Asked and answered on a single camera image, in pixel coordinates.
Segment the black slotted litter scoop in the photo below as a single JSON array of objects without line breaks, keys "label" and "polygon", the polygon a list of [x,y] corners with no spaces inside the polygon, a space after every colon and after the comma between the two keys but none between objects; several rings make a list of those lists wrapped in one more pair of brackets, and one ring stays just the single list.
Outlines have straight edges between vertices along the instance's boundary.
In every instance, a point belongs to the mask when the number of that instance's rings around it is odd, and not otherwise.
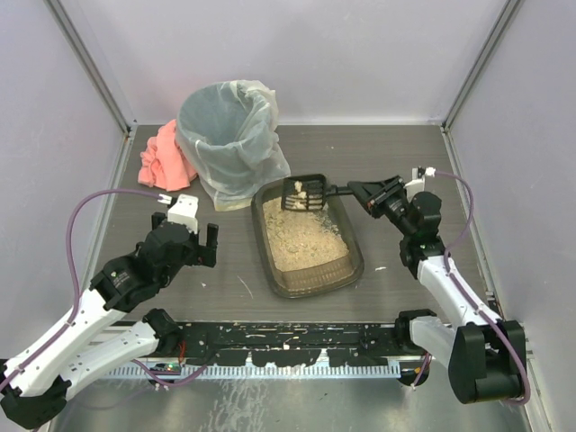
[{"label": "black slotted litter scoop", "polygon": [[323,174],[290,176],[283,180],[281,208],[288,212],[319,212],[329,197],[352,194],[348,186],[332,185]]}]

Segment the bin with plastic liner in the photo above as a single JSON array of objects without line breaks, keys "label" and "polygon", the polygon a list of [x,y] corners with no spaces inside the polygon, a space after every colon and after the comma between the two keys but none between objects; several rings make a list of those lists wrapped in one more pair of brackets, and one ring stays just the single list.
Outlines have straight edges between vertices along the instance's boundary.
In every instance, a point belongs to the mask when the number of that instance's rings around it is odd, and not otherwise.
[{"label": "bin with plastic liner", "polygon": [[278,122],[276,93],[258,80],[207,85],[185,99],[175,141],[216,211],[245,208],[262,186],[291,174]]}]

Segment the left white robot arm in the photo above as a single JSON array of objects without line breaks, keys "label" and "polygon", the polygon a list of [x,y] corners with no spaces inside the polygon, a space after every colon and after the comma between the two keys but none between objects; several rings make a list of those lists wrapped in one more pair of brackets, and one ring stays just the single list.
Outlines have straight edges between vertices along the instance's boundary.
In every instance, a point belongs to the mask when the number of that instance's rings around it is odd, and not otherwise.
[{"label": "left white robot arm", "polygon": [[141,356],[171,354],[182,330],[163,309],[152,309],[132,327],[102,344],[89,343],[138,305],[155,297],[185,266],[216,264],[219,227],[206,242],[187,225],[156,213],[153,229],[134,251],[108,261],[73,309],[18,356],[1,366],[1,408],[25,429],[55,418],[81,390],[112,369]]}]

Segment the dark translucent litter box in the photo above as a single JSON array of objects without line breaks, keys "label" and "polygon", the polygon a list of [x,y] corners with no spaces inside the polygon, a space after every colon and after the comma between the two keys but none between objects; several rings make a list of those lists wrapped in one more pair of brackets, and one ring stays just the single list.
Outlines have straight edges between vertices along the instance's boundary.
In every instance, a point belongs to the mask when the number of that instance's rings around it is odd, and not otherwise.
[{"label": "dark translucent litter box", "polygon": [[281,209],[283,182],[262,186],[251,202],[256,244],[265,278],[277,295],[304,298],[358,281],[365,261],[338,197],[319,212]]}]

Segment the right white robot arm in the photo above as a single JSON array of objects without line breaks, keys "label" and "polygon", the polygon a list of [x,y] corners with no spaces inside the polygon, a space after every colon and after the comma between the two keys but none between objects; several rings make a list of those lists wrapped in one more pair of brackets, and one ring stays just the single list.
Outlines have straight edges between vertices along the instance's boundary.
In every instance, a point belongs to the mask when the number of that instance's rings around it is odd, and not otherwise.
[{"label": "right white robot arm", "polygon": [[441,199],[424,189],[423,179],[399,176],[347,184],[374,219],[387,218],[402,235],[400,259],[436,299],[450,324],[430,311],[404,311],[396,333],[421,347],[447,370],[454,396],[462,403],[506,401],[524,405],[531,396],[526,336],[515,320],[505,320],[464,280],[439,234]]}]

